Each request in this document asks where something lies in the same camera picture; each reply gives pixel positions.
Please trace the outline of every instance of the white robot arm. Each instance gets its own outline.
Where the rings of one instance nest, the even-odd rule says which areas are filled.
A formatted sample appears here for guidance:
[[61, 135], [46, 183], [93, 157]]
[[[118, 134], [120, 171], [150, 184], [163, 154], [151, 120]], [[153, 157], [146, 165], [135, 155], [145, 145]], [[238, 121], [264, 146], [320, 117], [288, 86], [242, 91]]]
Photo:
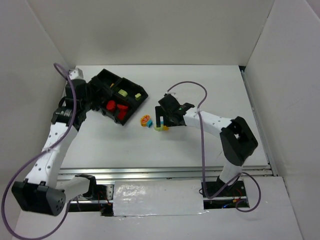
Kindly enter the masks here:
[[[194, 105], [190, 103], [181, 105], [171, 94], [166, 94], [159, 104], [160, 106], [155, 107], [157, 127], [160, 127], [160, 117], [163, 117], [164, 125], [168, 127], [201, 128], [198, 110]], [[245, 160], [258, 146], [257, 139], [242, 117], [231, 119], [201, 111], [201, 118], [203, 131], [221, 139], [227, 161], [218, 180], [225, 184], [242, 172]]]
[[66, 156], [71, 142], [78, 134], [82, 122], [86, 119], [86, 112], [91, 107], [91, 95], [88, 86], [83, 80], [82, 71], [75, 69], [69, 77], [76, 92], [76, 117], [70, 131], [65, 138], [54, 148], [49, 147], [56, 143], [67, 131], [73, 114], [73, 96], [70, 85], [65, 87], [66, 96], [62, 98], [58, 108], [53, 113], [51, 127], [42, 151], [47, 151], [34, 164], [23, 182], [15, 181], [11, 191], [20, 207], [24, 211], [57, 216], [65, 203], [78, 195], [91, 197], [97, 187], [94, 176], [80, 174], [70, 181], [66, 181], [56, 188], [61, 164]]

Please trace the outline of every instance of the cable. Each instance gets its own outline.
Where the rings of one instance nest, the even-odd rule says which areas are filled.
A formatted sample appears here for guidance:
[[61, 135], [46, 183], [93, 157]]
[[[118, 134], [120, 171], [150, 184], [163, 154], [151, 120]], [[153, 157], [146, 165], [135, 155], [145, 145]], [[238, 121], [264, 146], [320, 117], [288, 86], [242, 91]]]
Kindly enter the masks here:
[[71, 201], [68, 202], [66, 209], [65, 209], [65, 214], [61, 220], [61, 222], [58, 224], [58, 226], [56, 226], [56, 228], [54, 230], [52, 230], [51, 232], [49, 232], [48, 234], [44, 235], [44, 236], [40, 236], [40, 237], [35, 237], [35, 238], [28, 238], [28, 237], [23, 237], [18, 235], [17, 233], [14, 232], [14, 230], [9, 226], [8, 220], [7, 220], [7, 216], [5, 213], [5, 203], [6, 203], [6, 197], [8, 195], [8, 191], [10, 186], [12, 185], [12, 183], [14, 182], [14, 180], [16, 179], [16, 177], [32, 162], [34, 162], [35, 160], [37, 160], [38, 158], [42, 157], [43, 155], [47, 154], [48, 152], [50, 152], [50, 150], [52, 150], [53, 148], [55, 148], [58, 144], [61, 143], [61, 141], [68, 135], [69, 131], [71, 130], [71, 128], [73, 127], [75, 118], [76, 118], [76, 112], [77, 112], [77, 97], [76, 97], [76, 91], [75, 91], [75, 87], [68, 75], [68, 72], [64, 69], [63, 66], [61, 66], [59, 63], [54, 63], [53, 64], [54, 68], [58, 71], [58, 73], [64, 78], [67, 79], [67, 81], [70, 84], [71, 87], [71, 92], [72, 92], [72, 97], [73, 97], [73, 111], [72, 111], [72, 117], [71, 120], [69, 122], [69, 126], [67, 128], [67, 130], [65, 131], [65, 133], [63, 134], [63, 136], [58, 139], [54, 144], [52, 144], [48, 149], [45, 151], [42, 151], [41, 153], [39, 153], [38, 155], [34, 156], [33, 158], [31, 158], [29, 161], [27, 161], [22, 167], [20, 167], [18, 169], [18, 171], [12, 176], [12, 178], [9, 180], [9, 183], [7, 184], [7, 186], [5, 187], [3, 196], [2, 196], [2, 202], [1, 202], [1, 216], [2, 216], [2, 220], [3, 223], [6, 227], [6, 229], [9, 231], [9, 233], [14, 236], [17, 239], [20, 240], [42, 240], [45, 239], [49, 236], [51, 236], [52, 234], [54, 234], [62, 225], [62, 223], [65, 221], [68, 211], [69, 211], [69, 207], [70, 207], [70, 203]]
[[100, 193], [102, 194], [104, 199], [108, 202], [108, 205], [111, 206], [111, 203], [109, 202], [108, 197], [107, 197], [107, 193], [105, 193], [105, 196], [104, 196], [104, 193], [102, 191], [100, 191]]
[[250, 177], [254, 183], [256, 184], [257, 188], [258, 188], [258, 192], [259, 192], [259, 197], [258, 197], [258, 201], [256, 203], [256, 205], [249, 209], [249, 210], [241, 210], [238, 208], [238, 204], [240, 202], [243, 202], [245, 201], [244, 199], [243, 200], [239, 200], [237, 201], [236, 205], [235, 205], [235, 208], [240, 211], [240, 212], [243, 212], [243, 213], [249, 213], [249, 212], [252, 212], [253, 210], [255, 210], [258, 205], [260, 204], [260, 201], [261, 201], [261, 189], [260, 189], [260, 186], [259, 184], [257, 183], [257, 181], [249, 174], [249, 173], [246, 173], [246, 172], [242, 172], [242, 173], [238, 173], [237, 175], [235, 175], [233, 178], [231, 178], [226, 184], [224, 184], [215, 194], [213, 194], [212, 196], [209, 196], [209, 193], [208, 193], [208, 190], [207, 190], [207, 183], [206, 183], [206, 157], [205, 157], [205, 131], [204, 131], [204, 124], [203, 124], [203, 120], [202, 120], [202, 116], [201, 116], [201, 111], [200, 111], [200, 106], [201, 104], [206, 100], [207, 96], [208, 96], [208, 92], [207, 92], [207, 89], [201, 85], [200, 83], [198, 82], [195, 82], [195, 81], [181, 81], [181, 82], [178, 82], [176, 84], [174, 84], [172, 87], [170, 87], [166, 92], [169, 93], [171, 89], [173, 89], [174, 87], [180, 85], [180, 84], [195, 84], [195, 85], [198, 85], [199, 87], [201, 87], [203, 90], [204, 90], [204, 97], [203, 99], [199, 102], [198, 106], [196, 107], [197, 108], [197, 114], [199, 116], [199, 120], [200, 120], [200, 132], [201, 132], [201, 159], [202, 159], [202, 183], [203, 183], [203, 189], [202, 189], [202, 194], [204, 192], [204, 195], [208, 198], [208, 199], [214, 199], [215, 197], [217, 197], [232, 181], [236, 180], [237, 178], [239, 178], [241, 176], [241, 174], [244, 174], [244, 175], [247, 175], [248, 177]]
[[79, 198], [78, 198], [78, 196], [76, 196], [76, 197], [74, 198], [74, 200], [76, 200], [76, 205], [78, 206], [78, 210], [79, 210], [79, 212], [81, 212], [81, 208], [80, 208], [80, 203], [79, 203]]

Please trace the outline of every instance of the teal block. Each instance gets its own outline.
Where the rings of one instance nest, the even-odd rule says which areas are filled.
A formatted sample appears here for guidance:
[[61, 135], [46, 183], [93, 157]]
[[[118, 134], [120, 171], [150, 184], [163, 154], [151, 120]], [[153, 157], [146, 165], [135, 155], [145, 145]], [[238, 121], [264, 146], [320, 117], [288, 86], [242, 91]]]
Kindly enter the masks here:
[[151, 119], [146, 122], [146, 126], [147, 126], [148, 128], [151, 128], [152, 124], [153, 124], [153, 122], [152, 122]]

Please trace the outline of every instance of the red block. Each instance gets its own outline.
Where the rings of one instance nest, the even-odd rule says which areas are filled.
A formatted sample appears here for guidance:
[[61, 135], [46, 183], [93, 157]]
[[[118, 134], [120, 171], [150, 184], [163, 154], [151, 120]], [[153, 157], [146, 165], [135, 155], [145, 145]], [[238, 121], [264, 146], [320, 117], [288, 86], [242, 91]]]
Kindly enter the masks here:
[[118, 118], [120, 121], [122, 121], [122, 120], [125, 118], [125, 115], [126, 115], [126, 114], [127, 114], [126, 111], [121, 111], [121, 112], [119, 112], [117, 118]]
[[107, 105], [106, 105], [106, 107], [105, 107], [109, 112], [114, 112], [115, 110], [116, 110], [116, 102], [115, 101], [113, 101], [113, 100], [110, 100], [108, 103], [107, 103]]
[[128, 109], [129, 109], [128, 106], [121, 105], [121, 104], [117, 104], [116, 106], [117, 106], [117, 108], [120, 110], [120, 112], [122, 112], [122, 111], [126, 112], [126, 111], [128, 111]]

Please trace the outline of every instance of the purple cable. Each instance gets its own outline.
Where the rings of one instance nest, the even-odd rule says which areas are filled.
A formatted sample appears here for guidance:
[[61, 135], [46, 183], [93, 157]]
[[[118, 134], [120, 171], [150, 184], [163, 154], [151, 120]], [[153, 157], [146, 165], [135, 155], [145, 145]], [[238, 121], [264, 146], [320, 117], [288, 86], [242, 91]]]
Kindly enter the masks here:
[[206, 90], [206, 88], [201, 85], [200, 83], [197, 83], [195, 81], [181, 81], [181, 82], [178, 82], [176, 83], [175, 85], [173, 85], [172, 87], [170, 87], [168, 90], [167, 90], [167, 93], [173, 89], [174, 87], [180, 85], [180, 84], [195, 84], [195, 85], [198, 85], [200, 86], [203, 90], [204, 90], [204, 98], [199, 102], [198, 106], [196, 107], [197, 108], [197, 113], [199, 115], [199, 120], [200, 120], [200, 132], [201, 132], [201, 158], [202, 158], [202, 182], [203, 182], [203, 192], [205, 194], [205, 196], [208, 198], [208, 199], [214, 199], [215, 197], [217, 197], [232, 181], [234, 181], [235, 179], [237, 179], [238, 177], [241, 176], [241, 174], [244, 174], [244, 175], [247, 175], [248, 177], [250, 177], [254, 183], [256, 184], [257, 188], [258, 188], [258, 192], [259, 192], [259, 197], [258, 197], [258, 201], [256, 203], [256, 205], [252, 208], [250, 208], [249, 210], [242, 210], [242, 209], [239, 209], [238, 208], [238, 205], [239, 203], [245, 201], [244, 199], [243, 200], [239, 200], [236, 202], [235, 204], [235, 208], [240, 211], [240, 212], [243, 212], [243, 213], [249, 213], [249, 212], [252, 212], [253, 210], [255, 210], [259, 204], [260, 204], [260, 201], [261, 201], [261, 189], [260, 189], [260, 186], [259, 184], [257, 183], [257, 181], [254, 179], [253, 176], [251, 176], [249, 173], [247, 172], [242, 172], [242, 173], [238, 173], [237, 175], [235, 175], [233, 178], [231, 178], [226, 184], [224, 184], [215, 194], [213, 194], [212, 196], [209, 196], [209, 193], [208, 193], [208, 190], [207, 190], [207, 183], [206, 183], [206, 156], [205, 156], [205, 131], [204, 131], [204, 124], [203, 124], [203, 120], [202, 120], [202, 116], [201, 116], [201, 113], [200, 113], [200, 106], [201, 104], [206, 100], [207, 96], [208, 96], [208, 92]]
[[[66, 78], [67, 81], [69, 82], [70, 84], [70, 87], [71, 87], [71, 92], [72, 92], [72, 97], [73, 97], [73, 112], [72, 112], [72, 117], [71, 117], [71, 120], [70, 120], [70, 123], [69, 123], [69, 126], [67, 128], [67, 130], [65, 131], [65, 133], [63, 134], [63, 136], [58, 140], [56, 141], [54, 144], [52, 144], [49, 149], [53, 149], [55, 148], [59, 143], [61, 143], [61, 141], [67, 136], [67, 134], [69, 133], [69, 131], [71, 130], [73, 124], [74, 124], [74, 121], [75, 121], [75, 118], [76, 118], [76, 111], [77, 111], [77, 101], [76, 101], [76, 91], [75, 91], [75, 87], [68, 75], [68, 72], [64, 69], [63, 66], [61, 66], [60, 64], [58, 63], [54, 63], [53, 64], [54, 68], [58, 71], [58, 73], [63, 77], [63, 78]], [[44, 236], [40, 236], [40, 237], [35, 237], [35, 238], [28, 238], [28, 237], [23, 237], [23, 236], [20, 236], [18, 234], [16, 234], [14, 232], [14, 230], [9, 226], [9, 223], [8, 223], [8, 220], [7, 220], [7, 217], [6, 217], [6, 213], [5, 213], [5, 203], [6, 203], [6, 197], [7, 197], [7, 194], [8, 194], [8, 191], [9, 191], [9, 188], [10, 186], [12, 185], [12, 183], [14, 182], [14, 180], [16, 179], [16, 177], [29, 165], [31, 164], [32, 162], [34, 162], [35, 160], [37, 160], [38, 158], [40, 158], [41, 156], [45, 155], [46, 153], [48, 153], [49, 151], [42, 151], [41, 153], [39, 153], [38, 155], [34, 156], [33, 158], [31, 158], [29, 161], [27, 161], [22, 167], [19, 168], [19, 170], [13, 175], [13, 177], [10, 179], [9, 183], [7, 184], [7, 186], [5, 187], [5, 190], [4, 190], [4, 193], [3, 193], [3, 196], [2, 196], [2, 202], [1, 202], [1, 216], [2, 216], [2, 220], [3, 220], [3, 223], [6, 227], [6, 229], [9, 231], [9, 233], [14, 236], [15, 238], [17, 239], [20, 239], [20, 240], [42, 240], [42, 239], [45, 239], [49, 236], [51, 236], [52, 234], [54, 234], [59, 228], [60, 226], [62, 225], [62, 223], [65, 221], [66, 217], [67, 217], [67, 214], [68, 214], [68, 211], [69, 211], [69, 207], [70, 207], [70, 203], [71, 201], [68, 202], [67, 206], [66, 206], [66, 209], [65, 209], [65, 214], [61, 220], [61, 222], [58, 224], [58, 226], [56, 226], [56, 228], [54, 230], [52, 230], [51, 232], [49, 232], [48, 234], [44, 235]]]

